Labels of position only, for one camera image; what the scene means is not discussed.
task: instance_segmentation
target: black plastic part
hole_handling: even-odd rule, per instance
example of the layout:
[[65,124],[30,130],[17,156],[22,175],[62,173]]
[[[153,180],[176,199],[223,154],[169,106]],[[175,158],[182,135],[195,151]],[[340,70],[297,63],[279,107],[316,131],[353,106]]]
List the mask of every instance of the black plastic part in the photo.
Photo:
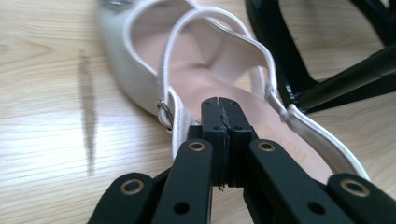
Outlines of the black plastic part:
[[313,108],[395,71],[396,45],[391,45],[298,95],[297,104],[302,108]]
[[394,30],[396,30],[396,1],[389,0],[389,17],[390,23]]
[[274,208],[272,223],[353,223],[278,143],[259,139],[249,148],[249,171]]
[[212,153],[212,145],[202,139],[180,146],[152,223],[210,221]]
[[227,120],[230,129],[227,183],[231,188],[242,188],[246,183],[247,172],[244,158],[252,140],[253,128],[237,102],[219,98],[219,105],[223,111],[223,120]]
[[[395,43],[396,31],[394,23],[390,22],[389,12],[378,0],[351,1],[360,9],[380,35],[384,44]],[[324,84],[320,94],[311,94],[311,89],[321,89],[322,83],[315,81],[307,72],[304,61],[297,50],[289,29],[283,20],[278,0],[246,0],[247,14],[253,31],[258,40],[263,43],[272,53],[276,62],[278,90],[285,105],[296,104],[305,113],[349,104],[362,99],[396,91],[396,76],[372,76],[371,65],[376,62],[373,57],[365,61],[365,70],[361,73],[361,64],[354,65],[345,72],[340,73],[338,78],[329,80]],[[349,78],[364,76],[363,79]],[[346,82],[338,82],[340,79],[348,79]],[[305,94],[304,102],[300,105],[299,97]]]
[[201,103],[202,137],[210,142],[213,151],[213,185],[222,187],[228,167],[228,148],[230,145],[229,126],[219,109],[219,99],[213,97]]
[[[237,102],[205,102],[210,103],[202,105],[205,122],[190,126],[189,140],[180,146],[173,167],[154,179],[136,173],[119,177],[89,223],[208,223],[214,162],[229,166],[227,176],[221,176],[229,186],[244,187],[255,223],[395,223],[396,202],[373,184],[354,175],[335,175],[324,186],[279,144],[258,139]],[[221,129],[224,132],[212,132]],[[202,139],[204,133],[219,148]],[[223,161],[221,153],[229,155],[229,161]],[[351,195],[340,185],[345,179],[361,183],[370,193],[364,198]],[[347,186],[364,192],[356,182]]]
[[333,175],[327,184],[327,191],[356,223],[396,223],[394,200],[361,177]]
[[[126,195],[121,187],[126,181],[140,180],[143,188],[136,194]],[[131,173],[117,178],[96,205],[88,223],[142,223],[148,211],[153,181],[148,175]]]

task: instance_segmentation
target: metal grommet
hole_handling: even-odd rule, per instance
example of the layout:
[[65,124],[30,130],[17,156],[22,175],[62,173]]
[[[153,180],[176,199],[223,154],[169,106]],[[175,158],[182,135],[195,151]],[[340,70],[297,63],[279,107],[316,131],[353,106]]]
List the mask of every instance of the metal grommet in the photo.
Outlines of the metal grommet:
[[192,151],[202,151],[205,149],[205,144],[200,142],[189,143],[189,149]]
[[171,113],[171,110],[169,109],[168,105],[162,100],[159,100],[155,105],[157,106],[159,112],[161,109],[163,109],[163,112],[165,113],[165,116],[168,119],[170,127],[167,127],[165,124],[163,124],[163,126],[165,126],[168,132],[171,132],[173,129],[173,122],[174,122],[174,117],[173,114]]
[[260,142],[259,144],[257,144],[257,147],[262,150],[262,151],[266,151],[266,152],[272,152],[275,151],[275,147],[267,142]]
[[341,187],[347,192],[358,196],[358,197],[368,197],[370,195],[370,190],[366,186],[359,183],[353,179],[343,179],[340,183]]
[[[127,189],[127,186],[129,184],[133,184],[136,183],[137,187],[134,189]],[[136,194],[138,192],[140,192],[140,190],[142,190],[143,186],[145,186],[145,184],[143,183],[143,181],[139,180],[139,179],[131,179],[131,180],[127,180],[125,181],[122,185],[121,185],[121,192],[125,195],[133,195]]]

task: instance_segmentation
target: shoe buckle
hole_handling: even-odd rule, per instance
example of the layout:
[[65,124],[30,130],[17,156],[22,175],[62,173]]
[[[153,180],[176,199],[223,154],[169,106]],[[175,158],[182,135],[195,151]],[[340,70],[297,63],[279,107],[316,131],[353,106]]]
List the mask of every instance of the shoe buckle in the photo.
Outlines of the shoe buckle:
[[166,128],[166,131],[172,132],[174,116],[168,105],[163,100],[159,100],[155,105],[158,109],[158,120]]
[[103,0],[106,7],[111,9],[121,10],[129,7],[136,0]]

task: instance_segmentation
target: wood grain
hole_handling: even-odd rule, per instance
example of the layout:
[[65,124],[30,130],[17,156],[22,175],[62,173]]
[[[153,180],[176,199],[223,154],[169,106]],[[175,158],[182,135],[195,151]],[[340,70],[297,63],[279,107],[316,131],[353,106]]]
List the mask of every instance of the wood grain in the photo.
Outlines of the wood grain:
[[[200,0],[248,24],[244,2]],[[316,79],[381,46],[346,1],[283,0]],[[0,223],[84,223],[118,176],[172,164],[170,135],[118,89],[90,1],[0,1]],[[310,117],[396,198],[396,93]],[[250,223],[241,189],[214,189],[214,223]]]

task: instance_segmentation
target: wooden table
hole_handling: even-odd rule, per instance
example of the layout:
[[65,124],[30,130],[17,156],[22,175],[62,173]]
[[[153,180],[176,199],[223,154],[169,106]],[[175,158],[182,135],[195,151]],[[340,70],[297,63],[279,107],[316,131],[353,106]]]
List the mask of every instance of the wooden table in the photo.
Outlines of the wooden table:
[[[198,2],[248,24],[241,0]],[[345,0],[282,6],[317,79],[381,49]],[[0,30],[0,223],[84,223],[118,176],[171,166],[170,135],[115,84],[93,0],[0,1]],[[395,103],[391,93],[310,115],[393,198]],[[212,211],[214,223],[251,222],[240,189],[214,189]]]

